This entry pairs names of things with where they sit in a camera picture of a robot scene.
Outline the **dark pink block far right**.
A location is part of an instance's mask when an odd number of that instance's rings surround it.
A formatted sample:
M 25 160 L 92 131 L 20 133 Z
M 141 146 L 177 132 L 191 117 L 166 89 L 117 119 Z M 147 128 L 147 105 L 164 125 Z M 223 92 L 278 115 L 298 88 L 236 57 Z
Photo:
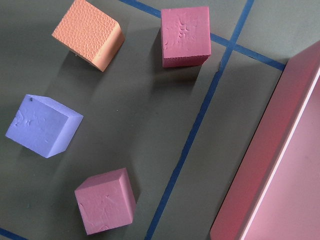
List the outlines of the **dark pink block far right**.
M 202 65 L 212 53 L 208 6 L 161 10 L 162 66 Z

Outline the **dark pink block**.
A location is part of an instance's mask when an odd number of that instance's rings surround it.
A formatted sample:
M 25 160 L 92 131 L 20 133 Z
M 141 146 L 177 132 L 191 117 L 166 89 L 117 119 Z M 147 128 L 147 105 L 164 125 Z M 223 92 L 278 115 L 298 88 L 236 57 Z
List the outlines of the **dark pink block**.
M 208 6 L 161 10 L 162 66 L 202 65 L 212 53 Z
M 87 235 L 133 223 L 136 200 L 126 168 L 88 177 L 74 193 Z

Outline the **dark pink block near right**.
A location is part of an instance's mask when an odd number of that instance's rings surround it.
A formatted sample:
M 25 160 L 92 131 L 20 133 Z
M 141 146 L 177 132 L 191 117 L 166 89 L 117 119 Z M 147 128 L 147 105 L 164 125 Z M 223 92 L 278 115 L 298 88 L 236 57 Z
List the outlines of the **dark pink block near right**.
M 136 200 L 126 168 L 88 177 L 74 193 L 87 235 L 133 223 Z

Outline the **orange foam block right side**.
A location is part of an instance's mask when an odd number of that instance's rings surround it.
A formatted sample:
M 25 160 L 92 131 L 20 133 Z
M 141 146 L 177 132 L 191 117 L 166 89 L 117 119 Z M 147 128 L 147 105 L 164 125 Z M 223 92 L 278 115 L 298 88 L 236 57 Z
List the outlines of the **orange foam block right side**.
M 120 24 L 86 0 L 75 0 L 52 36 L 104 72 L 125 41 Z

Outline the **purple foam block right side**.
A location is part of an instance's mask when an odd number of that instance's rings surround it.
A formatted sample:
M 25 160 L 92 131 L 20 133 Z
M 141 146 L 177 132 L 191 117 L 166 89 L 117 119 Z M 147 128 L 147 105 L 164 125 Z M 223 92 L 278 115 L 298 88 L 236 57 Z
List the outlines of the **purple foam block right side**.
M 67 149 L 83 117 L 50 97 L 26 94 L 5 136 L 49 158 Z

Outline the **pink plastic tray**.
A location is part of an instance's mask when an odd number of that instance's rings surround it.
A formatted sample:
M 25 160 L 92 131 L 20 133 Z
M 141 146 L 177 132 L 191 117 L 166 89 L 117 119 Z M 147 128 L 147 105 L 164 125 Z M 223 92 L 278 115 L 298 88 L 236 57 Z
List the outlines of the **pink plastic tray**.
M 280 76 L 223 204 L 213 240 L 320 237 L 320 44 Z

